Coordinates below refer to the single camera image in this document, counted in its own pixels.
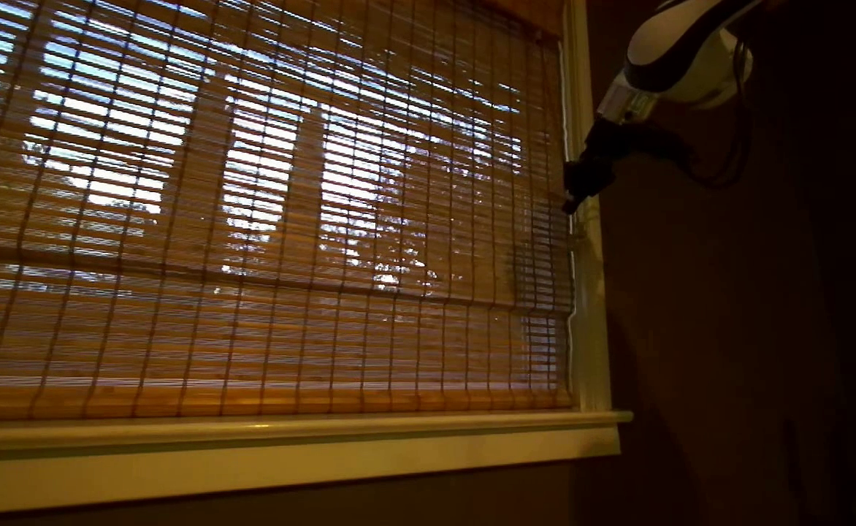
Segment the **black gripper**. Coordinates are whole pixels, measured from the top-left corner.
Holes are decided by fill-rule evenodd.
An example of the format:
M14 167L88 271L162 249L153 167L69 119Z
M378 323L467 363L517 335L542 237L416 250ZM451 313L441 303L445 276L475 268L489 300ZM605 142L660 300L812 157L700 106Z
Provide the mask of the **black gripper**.
M654 122L612 122L600 117L584 136L577 161L564 164L564 212L577 212L584 198L602 193L615 180L615 164L628 154L654 154L681 161L681 136Z

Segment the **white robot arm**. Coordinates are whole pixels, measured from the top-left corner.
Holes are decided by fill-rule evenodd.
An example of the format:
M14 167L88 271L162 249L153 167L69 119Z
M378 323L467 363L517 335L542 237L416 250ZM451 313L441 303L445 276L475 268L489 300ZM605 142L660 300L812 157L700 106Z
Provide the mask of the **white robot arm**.
M748 161L751 110L745 84L754 72L751 46L730 32L765 0L663 0L646 16L628 46L624 69L596 106L583 152L564 164L564 209L615 180L615 167L628 154L651 154L676 164L689 180L707 190L730 187ZM683 136L651 122L660 101L716 108L738 101L735 136L713 171L695 167Z

